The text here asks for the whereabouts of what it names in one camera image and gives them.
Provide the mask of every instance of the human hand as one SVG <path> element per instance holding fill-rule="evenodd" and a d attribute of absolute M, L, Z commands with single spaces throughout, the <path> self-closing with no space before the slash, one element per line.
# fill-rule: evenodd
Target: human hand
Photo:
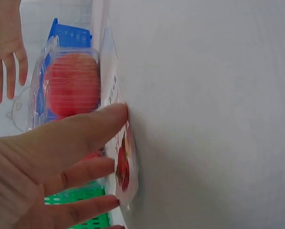
<path fill-rule="evenodd" d="M 0 0 L 0 103 L 3 95 L 3 62 L 7 70 L 7 97 L 14 97 L 14 54 L 19 62 L 19 83 L 23 86 L 27 78 L 28 60 L 21 32 L 20 0 Z"/>
<path fill-rule="evenodd" d="M 118 207 L 114 196 L 64 205 L 44 205 L 44 197 L 112 173 L 109 158 L 81 160 L 113 138 L 127 115 L 115 104 L 0 138 L 0 229 L 64 229 Z"/>

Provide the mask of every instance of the clear plastic packaging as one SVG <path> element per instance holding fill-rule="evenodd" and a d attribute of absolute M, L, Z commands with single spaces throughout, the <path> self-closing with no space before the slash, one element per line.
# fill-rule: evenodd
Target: clear plastic packaging
<path fill-rule="evenodd" d="M 52 37 L 37 60 L 26 131 L 100 106 L 99 55 L 92 48 L 65 48 Z"/>

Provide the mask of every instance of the blue plastic basket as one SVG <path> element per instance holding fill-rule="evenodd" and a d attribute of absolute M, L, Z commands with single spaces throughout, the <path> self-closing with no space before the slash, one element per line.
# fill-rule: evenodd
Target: blue plastic basket
<path fill-rule="evenodd" d="M 58 24 L 57 18 L 53 20 L 48 40 L 52 36 L 59 37 L 60 47 L 86 48 L 92 46 L 92 36 L 90 31 L 73 26 Z"/>
<path fill-rule="evenodd" d="M 92 46 L 92 35 L 90 34 L 90 31 L 82 28 L 59 24 L 57 18 L 55 18 L 52 22 L 51 31 L 49 33 L 47 41 L 52 36 L 59 37 L 60 47 L 89 48 Z M 37 95 L 36 112 L 39 115 L 43 114 L 45 109 L 44 94 L 41 85 L 43 85 L 45 70 L 49 66 L 50 62 L 51 57 L 48 55 L 41 70 L 40 88 Z M 45 122 L 53 121 L 56 118 L 57 116 L 48 110 L 47 119 Z"/>

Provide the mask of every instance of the gray background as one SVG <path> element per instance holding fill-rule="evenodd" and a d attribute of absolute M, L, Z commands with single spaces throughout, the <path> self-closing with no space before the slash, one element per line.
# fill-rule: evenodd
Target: gray background
<path fill-rule="evenodd" d="M 285 229 L 285 0 L 117 0 L 130 229 Z"/>

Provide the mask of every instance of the apple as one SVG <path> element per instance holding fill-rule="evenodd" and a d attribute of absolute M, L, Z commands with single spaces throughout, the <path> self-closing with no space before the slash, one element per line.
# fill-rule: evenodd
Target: apple
<path fill-rule="evenodd" d="M 89 113 L 99 105 L 99 67 L 89 54 L 69 53 L 55 59 L 43 85 L 46 105 L 57 116 Z"/>

